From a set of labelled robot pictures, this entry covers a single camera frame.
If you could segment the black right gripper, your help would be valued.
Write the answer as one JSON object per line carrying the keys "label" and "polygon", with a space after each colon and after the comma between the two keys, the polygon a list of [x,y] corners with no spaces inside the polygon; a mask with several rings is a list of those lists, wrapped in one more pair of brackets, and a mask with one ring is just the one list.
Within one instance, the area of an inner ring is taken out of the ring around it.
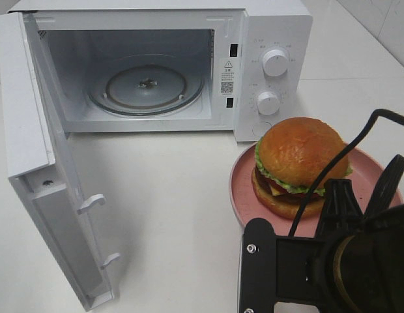
{"label": "black right gripper", "polygon": [[359,228],[363,221],[389,208],[403,172],[404,156],[396,155],[381,173],[365,211],[358,205],[351,180],[328,180],[314,237],[325,238],[337,231],[352,231]]}

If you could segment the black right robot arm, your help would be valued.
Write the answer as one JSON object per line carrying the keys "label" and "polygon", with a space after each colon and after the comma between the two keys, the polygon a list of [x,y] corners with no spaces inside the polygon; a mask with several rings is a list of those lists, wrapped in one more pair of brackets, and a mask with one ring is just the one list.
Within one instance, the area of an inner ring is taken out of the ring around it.
{"label": "black right robot arm", "polygon": [[351,182],[326,182],[325,204],[315,236],[316,284],[321,312],[404,312],[404,204],[390,204],[404,172],[396,155],[379,177],[365,211]]}

